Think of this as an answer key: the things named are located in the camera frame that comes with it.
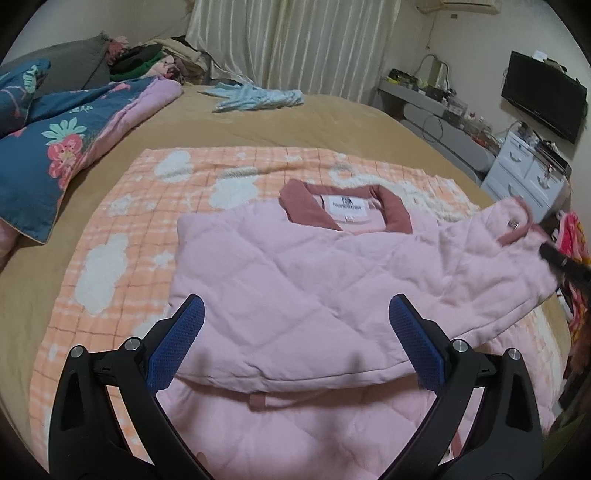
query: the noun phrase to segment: television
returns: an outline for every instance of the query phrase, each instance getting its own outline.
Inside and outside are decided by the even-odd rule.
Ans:
[[[501,96],[560,138],[576,142],[587,114],[587,89],[561,70],[514,51]]]

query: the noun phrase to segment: white curtain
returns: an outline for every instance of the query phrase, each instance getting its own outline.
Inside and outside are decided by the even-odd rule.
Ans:
[[[367,103],[400,0],[196,0],[187,41],[212,77]]]

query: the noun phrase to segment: metal screw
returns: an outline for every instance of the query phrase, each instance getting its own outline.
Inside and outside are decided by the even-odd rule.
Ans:
[[[452,347],[456,352],[465,352],[468,350],[468,344],[464,340],[454,340]]]
[[[125,342],[125,349],[129,350],[130,352],[133,352],[134,350],[137,350],[139,345],[141,343],[141,340],[139,338],[129,338],[126,342]]]
[[[507,350],[507,354],[513,359],[513,360],[519,360],[521,358],[521,352],[517,349],[517,348],[509,348]]]
[[[80,345],[76,345],[72,350],[70,350],[70,356],[72,358],[78,358],[83,353],[84,353],[84,347],[82,347]]]

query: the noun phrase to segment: white drawer cabinet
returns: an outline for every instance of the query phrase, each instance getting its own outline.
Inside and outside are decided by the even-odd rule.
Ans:
[[[565,176],[539,158],[513,133],[501,148],[494,165],[482,182],[493,200],[520,196],[530,206],[534,221],[560,208],[568,194]]]

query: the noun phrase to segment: clothing label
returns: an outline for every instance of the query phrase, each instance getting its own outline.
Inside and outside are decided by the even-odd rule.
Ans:
[[[345,218],[357,218],[367,216],[368,201],[357,197],[345,197],[342,195],[327,195],[331,215],[339,215]]]

